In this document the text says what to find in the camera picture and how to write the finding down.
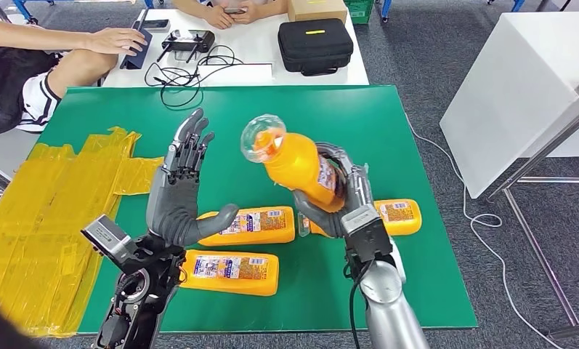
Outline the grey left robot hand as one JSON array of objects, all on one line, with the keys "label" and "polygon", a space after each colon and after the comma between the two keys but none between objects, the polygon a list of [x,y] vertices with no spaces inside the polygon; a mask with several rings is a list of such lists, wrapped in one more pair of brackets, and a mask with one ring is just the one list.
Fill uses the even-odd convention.
[{"label": "grey left robot hand", "polygon": [[155,172],[147,202],[150,233],[168,245],[189,246],[228,228],[239,207],[224,205],[214,216],[199,218],[201,167],[214,133],[204,134],[209,120],[196,108],[177,128],[163,163]]}]

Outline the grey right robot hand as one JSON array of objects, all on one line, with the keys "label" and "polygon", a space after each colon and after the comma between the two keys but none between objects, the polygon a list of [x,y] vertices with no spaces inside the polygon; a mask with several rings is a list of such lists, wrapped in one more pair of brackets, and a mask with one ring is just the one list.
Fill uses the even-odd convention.
[{"label": "grey right robot hand", "polygon": [[308,198],[301,190],[293,190],[293,200],[299,212],[320,227],[331,238],[343,238],[347,231],[341,224],[341,218],[361,206],[373,203],[371,184],[364,166],[355,164],[348,153],[341,147],[327,142],[316,142],[317,152],[324,159],[334,162],[340,169],[344,189],[342,208],[327,212]]}]

